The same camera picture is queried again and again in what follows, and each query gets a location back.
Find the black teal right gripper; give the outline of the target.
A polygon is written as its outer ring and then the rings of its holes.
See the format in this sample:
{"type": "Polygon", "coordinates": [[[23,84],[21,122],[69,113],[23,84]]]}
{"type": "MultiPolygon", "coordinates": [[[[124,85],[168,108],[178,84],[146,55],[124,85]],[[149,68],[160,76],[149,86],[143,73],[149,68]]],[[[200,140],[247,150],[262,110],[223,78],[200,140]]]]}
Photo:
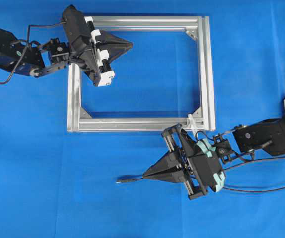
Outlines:
{"type": "Polygon", "coordinates": [[[190,200],[206,196],[208,188],[217,193],[224,187],[226,175],[216,153],[206,139],[193,140],[177,124],[162,132],[168,151],[144,173],[145,179],[183,183],[190,200]]]}

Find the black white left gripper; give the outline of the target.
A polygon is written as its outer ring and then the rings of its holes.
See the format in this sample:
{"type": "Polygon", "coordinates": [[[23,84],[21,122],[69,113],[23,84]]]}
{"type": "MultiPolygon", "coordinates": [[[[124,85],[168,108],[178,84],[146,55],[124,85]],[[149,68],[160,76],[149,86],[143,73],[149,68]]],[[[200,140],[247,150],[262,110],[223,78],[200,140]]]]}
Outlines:
{"type": "Polygon", "coordinates": [[[98,30],[93,24],[93,18],[85,18],[83,13],[69,5],[62,13],[64,31],[74,60],[80,60],[79,68],[92,80],[94,86],[109,86],[115,77],[110,64],[119,56],[133,47],[133,43],[117,37],[107,31],[98,30]],[[98,40],[104,46],[117,47],[102,50],[98,48],[98,40]]]}

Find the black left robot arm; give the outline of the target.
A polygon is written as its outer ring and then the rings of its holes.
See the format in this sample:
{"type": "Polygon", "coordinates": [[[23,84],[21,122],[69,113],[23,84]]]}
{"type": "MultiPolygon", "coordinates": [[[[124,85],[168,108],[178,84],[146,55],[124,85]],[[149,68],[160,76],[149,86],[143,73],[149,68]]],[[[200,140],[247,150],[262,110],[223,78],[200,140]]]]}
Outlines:
{"type": "Polygon", "coordinates": [[[93,19],[85,19],[73,5],[64,10],[58,25],[68,42],[52,38],[41,44],[0,28],[0,69],[38,78],[76,64],[94,86],[110,85],[115,77],[110,64],[131,49],[132,42],[95,28],[93,19]]]}

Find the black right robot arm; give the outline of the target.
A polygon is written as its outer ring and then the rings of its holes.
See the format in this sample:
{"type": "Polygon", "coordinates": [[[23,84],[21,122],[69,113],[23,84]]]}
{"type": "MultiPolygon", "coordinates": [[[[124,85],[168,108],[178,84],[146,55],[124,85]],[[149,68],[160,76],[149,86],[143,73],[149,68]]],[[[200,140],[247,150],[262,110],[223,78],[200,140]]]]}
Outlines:
{"type": "Polygon", "coordinates": [[[285,154],[285,114],[250,126],[231,130],[239,148],[235,152],[222,134],[212,139],[193,140],[181,124],[162,132],[168,151],[142,175],[143,179],[182,183],[190,200],[205,196],[208,189],[220,192],[226,174],[222,165],[237,158],[253,162],[255,151],[264,150],[272,158],[285,154]]]}

